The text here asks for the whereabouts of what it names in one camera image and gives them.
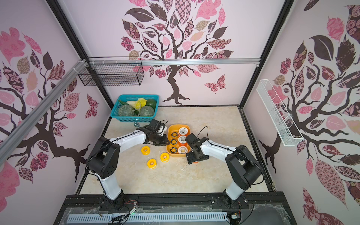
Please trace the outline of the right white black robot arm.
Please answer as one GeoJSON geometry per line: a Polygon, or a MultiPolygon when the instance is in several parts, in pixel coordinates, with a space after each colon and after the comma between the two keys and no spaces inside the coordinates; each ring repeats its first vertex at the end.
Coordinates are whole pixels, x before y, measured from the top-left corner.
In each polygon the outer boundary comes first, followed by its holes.
{"type": "Polygon", "coordinates": [[[201,139],[190,134],[185,139],[191,148],[186,154],[188,164],[208,160],[210,157],[226,163],[232,182],[223,192],[222,201],[232,207],[240,201],[241,195],[263,175],[259,162],[245,145],[238,147],[225,146],[213,142],[207,137],[201,139]]]}

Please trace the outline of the yellow plastic storage box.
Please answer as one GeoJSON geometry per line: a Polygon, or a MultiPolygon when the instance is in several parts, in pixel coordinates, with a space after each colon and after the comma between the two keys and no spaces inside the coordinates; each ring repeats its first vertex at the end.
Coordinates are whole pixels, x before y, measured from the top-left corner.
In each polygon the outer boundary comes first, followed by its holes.
{"type": "MultiPolygon", "coordinates": [[[[190,134],[190,127],[189,127],[188,125],[185,125],[185,124],[174,124],[174,125],[171,125],[171,126],[169,127],[169,129],[168,129],[168,133],[167,133],[167,134],[168,134],[168,139],[169,139],[169,141],[171,141],[172,139],[174,139],[174,138],[171,137],[171,133],[172,133],[172,132],[178,132],[178,133],[179,133],[179,129],[180,129],[181,127],[187,127],[187,128],[189,129],[188,135],[190,134]]],[[[169,144],[169,145],[166,147],[166,150],[167,150],[167,152],[169,153],[170,156],[172,156],[172,157],[185,157],[185,156],[186,156],[186,154],[179,154],[179,153],[177,153],[177,154],[171,154],[170,151],[169,151],[171,147],[176,147],[176,148],[178,149],[180,146],[179,146],[179,143],[178,143],[177,145],[171,145],[171,144],[169,144]]],[[[186,145],[186,147],[187,147],[187,149],[188,149],[188,152],[190,152],[190,151],[191,151],[191,148],[189,147],[188,144],[186,145]]]]}

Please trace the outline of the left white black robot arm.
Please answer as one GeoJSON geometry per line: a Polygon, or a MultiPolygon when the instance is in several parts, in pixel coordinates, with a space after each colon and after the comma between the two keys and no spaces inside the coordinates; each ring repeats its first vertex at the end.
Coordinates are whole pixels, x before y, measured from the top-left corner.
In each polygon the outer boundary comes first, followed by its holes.
{"type": "Polygon", "coordinates": [[[112,139],[101,137],[97,140],[86,160],[86,166],[91,174],[98,178],[104,192],[104,203],[110,209],[120,210],[125,205],[123,190],[114,174],[120,154],[140,144],[169,145],[166,122],[167,120],[153,119],[148,125],[138,127],[135,131],[124,136],[112,139]]]}

